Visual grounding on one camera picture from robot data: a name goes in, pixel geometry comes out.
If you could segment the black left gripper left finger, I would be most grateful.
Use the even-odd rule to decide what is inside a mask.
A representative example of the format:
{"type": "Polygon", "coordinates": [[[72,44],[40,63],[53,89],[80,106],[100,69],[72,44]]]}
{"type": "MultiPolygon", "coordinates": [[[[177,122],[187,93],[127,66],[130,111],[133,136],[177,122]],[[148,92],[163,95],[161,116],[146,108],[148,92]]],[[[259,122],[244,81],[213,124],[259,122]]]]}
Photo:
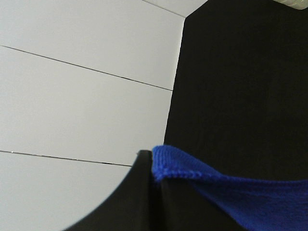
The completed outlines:
{"type": "Polygon", "coordinates": [[[67,231],[156,231],[152,193],[152,152],[141,150],[119,186],[67,231]]]}

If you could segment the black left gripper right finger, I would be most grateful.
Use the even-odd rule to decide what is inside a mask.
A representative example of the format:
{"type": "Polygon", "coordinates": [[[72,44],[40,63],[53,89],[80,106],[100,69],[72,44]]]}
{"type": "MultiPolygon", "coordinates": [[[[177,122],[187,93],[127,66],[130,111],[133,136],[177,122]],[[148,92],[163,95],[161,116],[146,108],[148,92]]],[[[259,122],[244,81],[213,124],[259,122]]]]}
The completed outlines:
{"type": "Polygon", "coordinates": [[[180,179],[161,181],[163,224],[166,231],[242,231],[227,213],[180,179]]]}

